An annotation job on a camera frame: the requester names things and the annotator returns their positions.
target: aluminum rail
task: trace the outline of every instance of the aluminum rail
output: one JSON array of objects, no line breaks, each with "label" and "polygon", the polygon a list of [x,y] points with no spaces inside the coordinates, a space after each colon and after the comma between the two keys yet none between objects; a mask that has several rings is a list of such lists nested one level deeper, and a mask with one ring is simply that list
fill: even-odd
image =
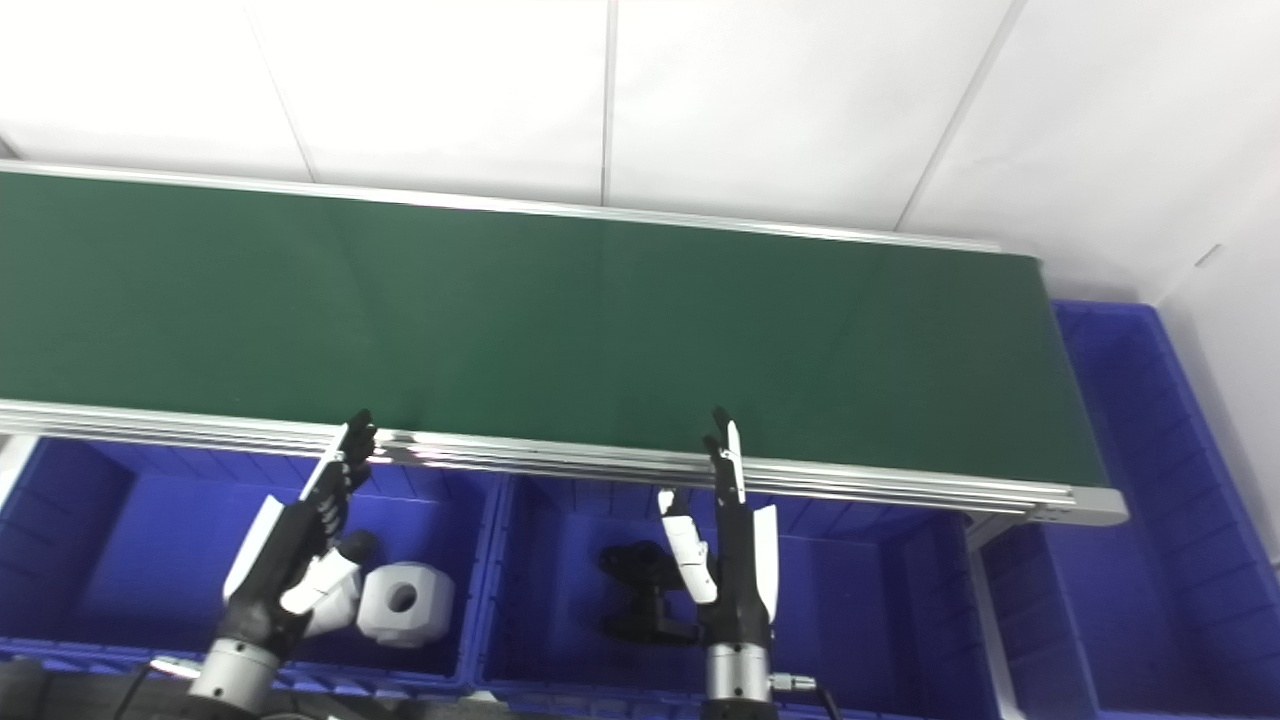
[{"label": "aluminum rail", "polygon": [[[0,400],[0,433],[319,456],[329,425]],[[375,460],[401,465],[637,482],[712,484],[707,457],[631,447],[383,429]],[[914,505],[1111,524],[1125,518],[1119,493],[1059,483],[950,473],[748,457],[748,489],[772,495]]]}]

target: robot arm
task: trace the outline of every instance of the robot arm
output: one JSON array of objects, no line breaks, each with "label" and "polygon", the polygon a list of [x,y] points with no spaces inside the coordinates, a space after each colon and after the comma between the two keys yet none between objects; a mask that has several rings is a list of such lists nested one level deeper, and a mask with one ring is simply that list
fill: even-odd
[{"label": "robot arm", "polygon": [[372,534],[339,536],[351,495],[370,475],[375,432],[361,410],[340,428],[296,502],[264,505],[228,577],[218,639],[175,717],[256,720],[311,610],[372,555]]},{"label": "robot arm", "polygon": [[717,407],[719,437],[704,443],[716,470],[716,533],[712,559],[689,512],[687,495],[658,496],[662,524],[681,577],[698,603],[707,647],[705,720],[774,720],[771,694],[771,623],[777,607],[778,537],[773,507],[746,503],[737,423]]}]

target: white cube block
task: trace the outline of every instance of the white cube block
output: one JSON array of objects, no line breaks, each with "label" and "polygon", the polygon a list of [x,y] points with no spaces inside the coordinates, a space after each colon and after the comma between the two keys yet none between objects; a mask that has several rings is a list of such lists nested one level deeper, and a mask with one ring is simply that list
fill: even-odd
[{"label": "white cube block", "polygon": [[384,565],[365,578],[356,625],[379,644],[421,647],[449,632],[453,592],[453,580],[430,565]]}]

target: cable connector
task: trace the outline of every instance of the cable connector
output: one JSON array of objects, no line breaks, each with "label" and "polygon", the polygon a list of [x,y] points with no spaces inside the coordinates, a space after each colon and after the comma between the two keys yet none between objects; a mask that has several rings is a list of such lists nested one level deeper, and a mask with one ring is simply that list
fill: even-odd
[{"label": "cable connector", "polygon": [[812,693],[818,689],[818,679],[791,673],[772,673],[769,687],[778,693]]}]

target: blue plastic bin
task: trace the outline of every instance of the blue plastic bin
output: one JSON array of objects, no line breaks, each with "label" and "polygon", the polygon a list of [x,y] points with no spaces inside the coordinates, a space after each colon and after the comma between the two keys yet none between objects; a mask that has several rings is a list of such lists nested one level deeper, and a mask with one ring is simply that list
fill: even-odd
[{"label": "blue plastic bin", "polygon": [[[315,460],[41,441],[0,510],[0,652],[47,667],[128,671],[156,653],[197,657],[223,579],[262,498],[297,497]],[[502,475],[380,465],[349,529],[381,539],[378,564],[429,562],[458,587],[453,628],[392,650],[355,628],[303,641],[284,687],[454,696],[474,671],[477,600]]]},{"label": "blue plastic bin", "polygon": [[[476,685],[513,707],[599,717],[696,717],[699,647],[650,647],[604,635],[627,591],[596,568],[604,547],[666,543],[655,488],[524,478],[494,536],[477,637]],[[974,609],[963,518],[791,497],[780,512],[782,588],[773,666],[818,676],[849,717],[992,720],[993,693]],[[714,544],[709,493],[694,497]],[[687,593],[668,593],[694,619]],[[822,717],[810,696],[783,714]]]},{"label": "blue plastic bin", "polygon": [[1133,519],[1023,527],[986,550],[1023,710],[1280,717],[1280,589],[1155,310],[1057,315]]}]

